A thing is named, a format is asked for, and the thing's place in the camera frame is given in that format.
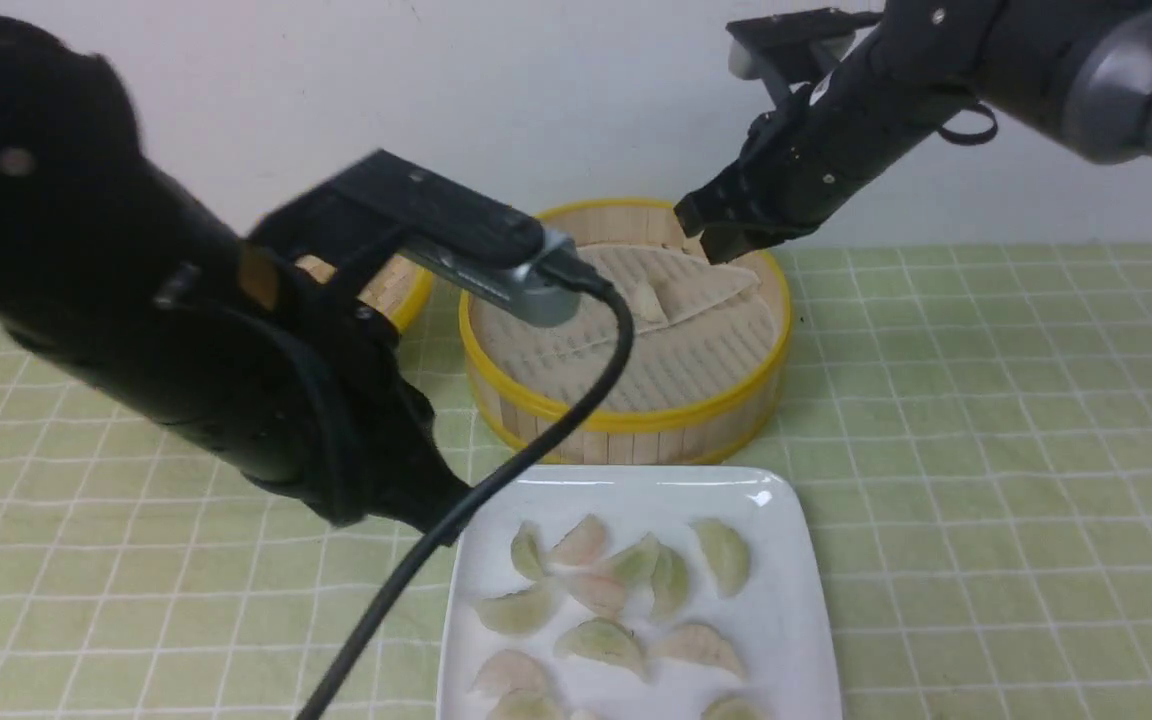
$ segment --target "green checkered tablecloth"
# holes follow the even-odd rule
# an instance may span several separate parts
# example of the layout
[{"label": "green checkered tablecloth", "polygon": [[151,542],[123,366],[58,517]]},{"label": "green checkered tablecloth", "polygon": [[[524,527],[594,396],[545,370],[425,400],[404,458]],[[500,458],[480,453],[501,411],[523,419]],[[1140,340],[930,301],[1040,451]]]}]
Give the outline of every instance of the green checkered tablecloth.
[{"label": "green checkered tablecloth", "polygon": [[[732,463],[803,500],[850,717],[1152,719],[1152,245],[780,258],[786,394]],[[448,287],[402,361],[454,469],[508,455]],[[414,539],[328,532],[0,334],[0,717],[290,717]],[[434,717],[450,566],[334,717]]]}]

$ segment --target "dumpling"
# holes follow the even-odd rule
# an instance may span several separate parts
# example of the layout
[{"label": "dumpling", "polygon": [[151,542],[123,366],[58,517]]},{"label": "dumpling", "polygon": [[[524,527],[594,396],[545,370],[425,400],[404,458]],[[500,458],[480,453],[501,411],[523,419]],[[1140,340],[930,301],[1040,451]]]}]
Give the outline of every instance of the dumpling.
[{"label": "dumpling", "polygon": [[630,547],[599,562],[594,573],[613,578],[626,588],[637,588],[652,578],[652,571],[655,569],[659,555],[660,541],[654,535],[647,533],[639,541],[631,544]]},{"label": "dumpling", "polygon": [[547,694],[513,691],[500,698],[488,720],[566,720],[566,712]]},{"label": "dumpling", "polygon": [[630,600],[630,592],[626,585],[617,583],[613,578],[604,578],[602,575],[584,573],[566,578],[567,593],[576,598],[596,615],[616,620],[621,616],[621,611],[626,609],[626,602]]},{"label": "dumpling", "polygon": [[687,570],[687,561],[673,547],[662,544],[652,571],[652,614],[647,617],[653,623],[672,620],[690,596],[691,574]]},{"label": "dumpling", "polygon": [[558,598],[552,579],[546,578],[525,591],[479,600],[473,604],[473,611],[493,632],[521,637],[548,623],[558,611]]},{"label": "dumpling", "polygon": [[471,689],[492,697],[513,691],[548,694],[550,674],[526,652],[502,650],[484,662]]},{"label": "dumpling", "polygon": [[704,623],[687,623],[670,630],[662,641],[652,647],[653,657],[668,657],[670,660],[707,665],[728,670],[737,679],[749,680],[744,662],[736,655],[732,643],[718,634],[713,626]]},{"label": "dumpling", "polygon": [[586,620],[563,632],[554,643],[554,655],[578,655],[588,660],[626,667],[644,683],[652,682],[649,679],[649,665],[643,646],[621,624],[605,617]]},{"label": "dumpling", "polygon": [[585,515],[585,518],[550,551],[550,561],[570,568],[590,564],[601,558],[605,550],[607,550],[607,525],[594,515]]},{"label": "dumpling", "polygon": [[721,520],[696,520],[691,524],[700,539],[710,573],[718,583],[721,597],[733,597],[749,582],[749,546],[744,539]]},{"label": "dumpling", "polygon": [[536,543],[535,523],[524,523],[518,528],[518,533],[509,543],[509,559],[513,560],[513,569],[522,577],[532,582],[545,577],[544,564],[540,564],[540,546]]},{"label": "dumpling", "polygon": [[752,702],[740,696],[727,696],[710,703],[700,720],[765,720]]},{"label": "dumpling", "polygon": [[641,281],[630,290],[630,311],[649,324],[668,323],[669,318],[660,306],[660,297],[649,281]]}]

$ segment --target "white plate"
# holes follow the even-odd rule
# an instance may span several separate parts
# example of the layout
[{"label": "white plate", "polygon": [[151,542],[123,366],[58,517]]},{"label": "white plate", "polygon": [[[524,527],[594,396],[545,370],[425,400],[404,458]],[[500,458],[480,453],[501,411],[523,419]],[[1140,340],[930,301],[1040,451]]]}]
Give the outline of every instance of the white plate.
[{"label": "white plate", "polygon": [[[524,520],[540,529],[544,548],[592,511],[612,531],[611,552],[655,533],[682,556],[692,575],[691,600],[677,621],[700,620],[735,643],[750,682],[722,670],[653,661],[652,684],[620,667],[568,657],[554,659],[558,636],[593,617],[570,597],[553,620],[529,638],[484,628],[473,602],[526,588],[509,561],[509,541]],[[721,600],[689,523],[720,518],[750,544],[744,591]],[[652,626],[652,602],[641,591],[622,623],[645,644],[668,626]],[[440,720],[484,720],[494,698],[471,694],[477,670],[499,650],[513,647],[540,660],[558,683],[568,711],[594,711],[602,720],[700,719],[721,694],[741,691],[768,720],[841,720],[842,700],[829,619],[803,507],[788,483],[751,468],[540,467],[505,488],[471,521],[456,553],[439,670]]]}]

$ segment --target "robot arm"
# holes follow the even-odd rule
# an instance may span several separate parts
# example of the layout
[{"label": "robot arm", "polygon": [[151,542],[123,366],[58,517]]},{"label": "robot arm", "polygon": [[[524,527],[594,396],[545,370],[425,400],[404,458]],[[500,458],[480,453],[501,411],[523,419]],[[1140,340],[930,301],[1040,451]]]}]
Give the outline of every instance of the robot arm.
[{"label": "robot arm", "polygon": [[384,151],[240,238],[143,158],[104,60],[0,17],[1,327],[329,523],[429,532],[470,487],[357,301],[396,252],[538,325],[601,282],[570,237]]},{"label": "robot arm", "polygon": [[732,73],[776,108],[676,207],[713,263],[817,232],[954,115],[988,114],[980,101],[1092,162],[1152,156],[1152,0],[888,0],[728,32]]}]

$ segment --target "bamboo steamer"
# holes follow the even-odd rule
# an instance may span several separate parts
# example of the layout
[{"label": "bamboo steamer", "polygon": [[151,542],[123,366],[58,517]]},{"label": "bamboo steamer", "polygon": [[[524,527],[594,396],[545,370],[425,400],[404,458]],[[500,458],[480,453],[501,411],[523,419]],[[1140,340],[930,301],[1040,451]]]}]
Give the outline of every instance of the bamboo steamer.
[{"label": "bamboo steamer", "polygon": [[[296,260],[296,265],[320,283],[328,282],[335,273],[332,265],[314,258],[313,255],[303,256]],[[358,300],[373,306],[394,324],[399,333],[403,333],[425,309],[433,290],[433,273],[396,255],[385,264],[376,278],[371,279],[367,287],[358,295]]]},{"label": "bamboo steamer", "polygon": [[[591,200],[540,214],[550,227],[571,234],[577,247],[632,243],[666,247],[704,258],[700,242],[679,227],[672,205],[645,199]],[[732,265],[758,275],[756,291],[772,313],[772,350],[744,381],[689,406],[647,414],[596,411],[559,446],[547,462],[607,465],[715,464],[751,441],[776,410],[780,369],[790,346],[794,324],[785,273],[767,252],[753,252]],[[488,304],[462,293],[461,340],[467,349],[467,374],[480,415],[497,435],[521,448],[566,414],[567,406],[522,386],[492,359],[475,332]]]}]

